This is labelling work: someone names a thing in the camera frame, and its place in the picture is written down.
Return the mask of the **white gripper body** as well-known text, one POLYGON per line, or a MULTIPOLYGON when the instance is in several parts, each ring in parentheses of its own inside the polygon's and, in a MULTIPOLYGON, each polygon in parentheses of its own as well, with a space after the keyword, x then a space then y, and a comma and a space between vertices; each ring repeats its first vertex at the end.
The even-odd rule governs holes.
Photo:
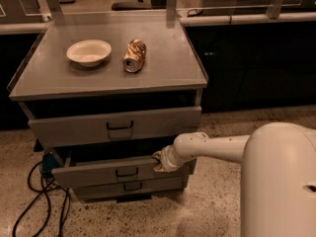
POLYGON ((168 173, 175 172, 184 165, 184 160, 177 154, 173 145, 161 150, 160 162, 162 170, 168 173))

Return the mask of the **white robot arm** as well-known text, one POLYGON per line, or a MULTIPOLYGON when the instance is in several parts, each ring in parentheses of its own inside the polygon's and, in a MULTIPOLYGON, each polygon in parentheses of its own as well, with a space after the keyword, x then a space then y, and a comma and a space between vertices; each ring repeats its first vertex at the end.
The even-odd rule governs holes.
POLYGON ((316 130, 272 122, 250 135, 183 133, 155 152, 157 172, 200 156, 241 165, 241 237, 316 237, 316 130))

